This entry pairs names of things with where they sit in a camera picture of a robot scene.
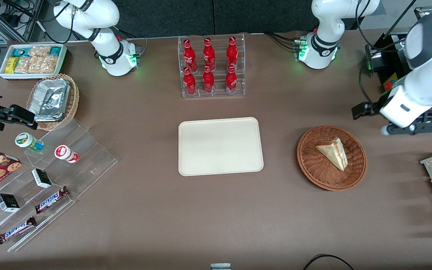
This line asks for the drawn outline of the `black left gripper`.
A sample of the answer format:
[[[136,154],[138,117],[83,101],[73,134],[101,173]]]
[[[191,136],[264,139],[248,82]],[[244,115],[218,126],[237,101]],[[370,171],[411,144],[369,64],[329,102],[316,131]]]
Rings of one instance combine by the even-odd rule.
[[[381,101],[360,103],[352,108],[352,118],[353,120],[357,120],[368,114],[379,115],[381,107]]]

